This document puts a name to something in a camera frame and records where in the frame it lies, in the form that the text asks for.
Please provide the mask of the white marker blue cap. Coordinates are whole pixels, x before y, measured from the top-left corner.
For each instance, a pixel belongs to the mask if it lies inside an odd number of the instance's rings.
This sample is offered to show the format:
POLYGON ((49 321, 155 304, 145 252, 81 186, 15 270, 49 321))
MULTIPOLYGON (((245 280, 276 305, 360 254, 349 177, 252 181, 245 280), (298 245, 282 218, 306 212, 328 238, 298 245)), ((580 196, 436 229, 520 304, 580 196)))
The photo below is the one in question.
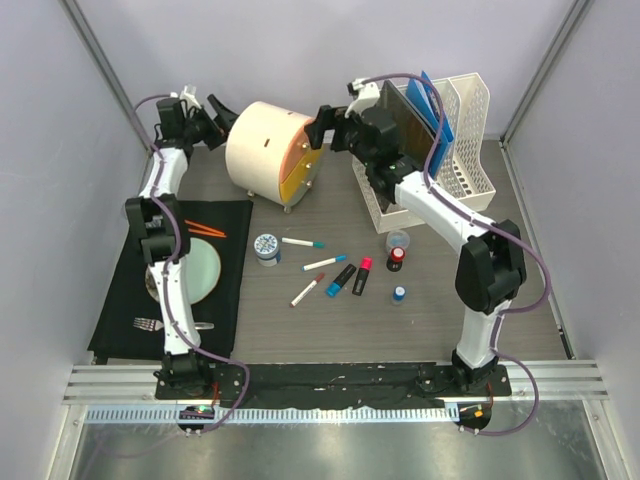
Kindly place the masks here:
POLYGON ((310 264, 303 265, 301 267, 301 270, 303 272, 307 272, 307 271, 315 270, 315 269, 318 269, 318 268, 321 268, 321 267, 325 267, 325 266, 328 266, 328 265, 331 265, 331 264, 334 264, 334 263, 343 262, 346 259, 347 259, 347 255, 337 255, 337 256, 334 256, 334 257, 331 257, 331 258, 327 258, 327 259, 324 259, 324 260, 320 260, 320 261, 317 261, 317 262, 313 262, 313 263, 310 263, 310 264))

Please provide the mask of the black mounting rail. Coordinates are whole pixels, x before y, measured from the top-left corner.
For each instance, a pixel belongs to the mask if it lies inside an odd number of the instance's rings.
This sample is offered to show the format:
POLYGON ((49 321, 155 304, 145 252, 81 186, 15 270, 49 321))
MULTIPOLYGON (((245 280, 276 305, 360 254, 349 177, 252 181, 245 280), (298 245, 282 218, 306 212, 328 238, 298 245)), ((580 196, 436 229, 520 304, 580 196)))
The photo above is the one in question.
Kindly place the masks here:
POLYGON ((462 370, 436 362, 303 363, 236 365, 212 363, 208 374, 169 374, 158 370, 159 400, 216 399, 225 408, 346 410, 409 409, 441 406, 448 398, 508 397, 505 366, 468 381, 462 370))

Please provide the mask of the black cloth mat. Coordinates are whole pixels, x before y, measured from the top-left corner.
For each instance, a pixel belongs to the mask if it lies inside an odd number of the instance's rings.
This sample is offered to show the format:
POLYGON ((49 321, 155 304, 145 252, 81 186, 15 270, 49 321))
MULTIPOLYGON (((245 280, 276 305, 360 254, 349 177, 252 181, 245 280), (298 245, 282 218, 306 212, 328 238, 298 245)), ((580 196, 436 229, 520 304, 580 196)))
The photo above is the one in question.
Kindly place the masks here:
MULTIPOLYGON (((226 237, 208 238, 221 257, 221 276, 212 292, 192 306, 196 322, 214 328, 200 333, 201 347, 228 357, 234 348, 240 288, 253 203, 236 201, 182 201, 188 220, 213 227, 226 237)), ((159 360, 164 352, 161 331, 136 328, 136 318, 159 320, 159 303, 144 285, 146 264, 134 241, 127 237, 88 349, 100 358, 159 360)))

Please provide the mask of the white marker red cap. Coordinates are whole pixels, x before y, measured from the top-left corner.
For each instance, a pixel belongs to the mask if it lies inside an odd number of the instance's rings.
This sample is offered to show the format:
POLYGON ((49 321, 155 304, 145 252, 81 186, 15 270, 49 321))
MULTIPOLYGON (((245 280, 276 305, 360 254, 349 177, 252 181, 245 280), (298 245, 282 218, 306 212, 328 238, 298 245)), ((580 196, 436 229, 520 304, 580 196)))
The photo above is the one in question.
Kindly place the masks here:
POLYGON ((325 273, 319 273, 294 299, 289 303, 291 308, 295 308, 325 277, 325 273))

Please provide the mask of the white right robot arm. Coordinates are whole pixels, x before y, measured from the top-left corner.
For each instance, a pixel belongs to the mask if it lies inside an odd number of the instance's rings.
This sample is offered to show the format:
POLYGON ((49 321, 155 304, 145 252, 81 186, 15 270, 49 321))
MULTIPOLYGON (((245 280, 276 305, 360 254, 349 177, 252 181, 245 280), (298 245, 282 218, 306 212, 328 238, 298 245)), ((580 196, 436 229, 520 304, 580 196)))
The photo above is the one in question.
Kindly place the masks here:
POLYGON ((477 214, 426 178, 419 162, 401 149, 397 125, 385 109, 357 114, 323 105, 305 132, 312 149, 332 132, 332 150, 355 156, 376 193, 419 217, 457 255, 455 290, 465 314, 451 380, 460 393, 477 393, 496 369, 498 316, 526 280, 518 227, 477 214))

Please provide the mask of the red black stamp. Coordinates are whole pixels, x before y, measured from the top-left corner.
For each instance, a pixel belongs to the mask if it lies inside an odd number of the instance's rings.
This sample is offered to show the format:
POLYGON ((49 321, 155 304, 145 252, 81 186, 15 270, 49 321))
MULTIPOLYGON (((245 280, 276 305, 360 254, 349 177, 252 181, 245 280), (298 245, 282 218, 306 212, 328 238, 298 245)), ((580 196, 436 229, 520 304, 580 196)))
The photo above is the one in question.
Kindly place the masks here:
POLYGON ((386 261, 386 268, 390 272, 400 271, 402 269, 405 257, 406 251, 404 248, 399 246, 391 248, 386 261))

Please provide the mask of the cream perforated file organizer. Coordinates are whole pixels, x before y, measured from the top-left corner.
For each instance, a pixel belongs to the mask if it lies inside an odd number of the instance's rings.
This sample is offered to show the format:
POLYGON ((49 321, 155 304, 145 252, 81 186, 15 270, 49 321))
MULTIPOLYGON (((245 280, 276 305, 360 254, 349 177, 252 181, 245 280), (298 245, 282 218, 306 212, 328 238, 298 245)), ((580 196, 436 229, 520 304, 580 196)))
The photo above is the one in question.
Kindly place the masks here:
MULTIPOLYGON (((407 84, 394 85, 405 95, 407 84)), ((446 117, 454 134, 453 145, 435 181, 470 209, 482 212, 495 195, 495 188, 480 161, 489 110, 489 89, 477 73, 438 79, 433 84, 443 100, 446 117)), ((377 233, 423 223, 410 211, 389 203, 375 193, 366 178, 365 167, 358 159, 352 160, 352 168, 377 233)))

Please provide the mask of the metal spoon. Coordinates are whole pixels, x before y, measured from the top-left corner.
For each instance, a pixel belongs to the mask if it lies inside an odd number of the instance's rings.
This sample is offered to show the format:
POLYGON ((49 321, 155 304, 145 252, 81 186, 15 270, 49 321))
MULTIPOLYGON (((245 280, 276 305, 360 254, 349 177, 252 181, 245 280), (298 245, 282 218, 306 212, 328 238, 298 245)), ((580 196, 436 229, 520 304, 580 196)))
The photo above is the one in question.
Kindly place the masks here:
MULTIPOLYGON (((157 332, 164 329, 164 323, 161 320, 135 317, 132 322, 132 326, 139 330, 157 332)), ((195 322, 194 327, 196 330, 206 331, 213 330, 215 325, 213 323, 208 322, 195 322)))

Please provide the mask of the pale green plate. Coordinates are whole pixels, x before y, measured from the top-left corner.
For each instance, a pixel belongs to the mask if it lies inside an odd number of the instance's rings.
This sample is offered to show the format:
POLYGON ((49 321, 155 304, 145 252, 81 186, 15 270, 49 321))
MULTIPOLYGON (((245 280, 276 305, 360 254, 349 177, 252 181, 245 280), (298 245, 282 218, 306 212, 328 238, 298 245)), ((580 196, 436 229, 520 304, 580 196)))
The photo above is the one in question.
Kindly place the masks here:
POLYGON ((191 238, 186 260, 186 290, 191 305, 204 300, 215 288, 221 276, 221 259, 208 242, 191 238))

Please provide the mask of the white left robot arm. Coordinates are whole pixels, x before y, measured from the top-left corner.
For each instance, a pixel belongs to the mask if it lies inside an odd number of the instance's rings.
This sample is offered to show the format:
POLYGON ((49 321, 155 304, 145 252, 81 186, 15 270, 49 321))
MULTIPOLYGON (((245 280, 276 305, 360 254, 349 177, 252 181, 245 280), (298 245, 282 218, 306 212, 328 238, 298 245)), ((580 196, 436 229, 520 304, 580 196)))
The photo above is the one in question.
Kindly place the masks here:
POLYGON ((237 115, 210 95, 210 116, 187 85, 179 93, 153 95, 159 123, 151 142, 151 173, 140 193, 125 202, 134 245, 156 286, 164 329, 164 354, 154 373, 158 391, 177 398, 205 397, 213 387, 209 357, 201 352, 187 292, 190 236, 177 192, 194 147, 223 145, 237 115))

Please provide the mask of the blue black highlighter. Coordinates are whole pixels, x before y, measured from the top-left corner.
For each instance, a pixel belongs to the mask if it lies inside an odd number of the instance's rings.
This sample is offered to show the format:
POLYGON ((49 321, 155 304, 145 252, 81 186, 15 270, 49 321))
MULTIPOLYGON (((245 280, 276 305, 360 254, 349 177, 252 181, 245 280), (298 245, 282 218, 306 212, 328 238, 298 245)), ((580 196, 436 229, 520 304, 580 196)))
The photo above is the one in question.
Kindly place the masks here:
POLYGON ((325 293, 330 298, 334 298, 342 290, 345 284, 352 278, 355 272, 356 267, 353 264, 348 264, 327 287, 325 293))

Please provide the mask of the pink black highlighter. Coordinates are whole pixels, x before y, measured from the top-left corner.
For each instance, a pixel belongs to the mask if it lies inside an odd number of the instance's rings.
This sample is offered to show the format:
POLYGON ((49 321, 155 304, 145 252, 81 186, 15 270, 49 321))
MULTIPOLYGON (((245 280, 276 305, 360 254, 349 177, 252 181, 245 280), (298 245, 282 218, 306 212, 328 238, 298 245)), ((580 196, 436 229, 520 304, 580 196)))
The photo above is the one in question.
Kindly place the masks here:
POLYGON ((373 265, 373 259, 371 257, 362 258, 358 272, 356 274, 356 279, 352 288, 353 295, 361 296, 363 294, 372 265, 373 265))

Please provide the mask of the cream round drawer cabinet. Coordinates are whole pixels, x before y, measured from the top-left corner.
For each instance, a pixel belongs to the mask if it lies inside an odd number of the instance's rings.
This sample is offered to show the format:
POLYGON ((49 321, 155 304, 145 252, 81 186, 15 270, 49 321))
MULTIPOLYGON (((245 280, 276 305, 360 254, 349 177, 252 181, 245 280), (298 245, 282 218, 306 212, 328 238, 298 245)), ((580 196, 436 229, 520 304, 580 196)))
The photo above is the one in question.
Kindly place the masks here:
POLYGON ((323 150, 310 146, 305 131, 311 122, 307 115, 265 102, 249 105, 226 142, 231 181, 289 213, 312 188, 320 169, 323 150))

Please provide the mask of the blue white round tin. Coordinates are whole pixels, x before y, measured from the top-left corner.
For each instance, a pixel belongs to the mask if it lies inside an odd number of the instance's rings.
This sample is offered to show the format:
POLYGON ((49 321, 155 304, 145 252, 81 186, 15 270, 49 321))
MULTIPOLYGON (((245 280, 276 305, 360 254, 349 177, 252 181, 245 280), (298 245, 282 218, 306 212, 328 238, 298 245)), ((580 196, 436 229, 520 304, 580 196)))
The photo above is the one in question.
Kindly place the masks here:
POLYGON ((254 240, 257 261, 265 267, 273 267, 281 261, 280 242, 273 234, 260 234, 254 240))

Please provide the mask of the small blue cap bottle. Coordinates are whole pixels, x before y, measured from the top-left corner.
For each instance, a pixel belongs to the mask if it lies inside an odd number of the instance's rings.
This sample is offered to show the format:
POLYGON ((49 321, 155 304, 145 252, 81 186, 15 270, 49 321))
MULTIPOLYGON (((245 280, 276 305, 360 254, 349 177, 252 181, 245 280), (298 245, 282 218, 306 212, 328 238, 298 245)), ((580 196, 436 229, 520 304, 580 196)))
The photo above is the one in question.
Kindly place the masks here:
POLYGON ((396 286, 392 293, 392 302, 394 304, 400 304, 406 297, 406 289, 403 286, 396 286))

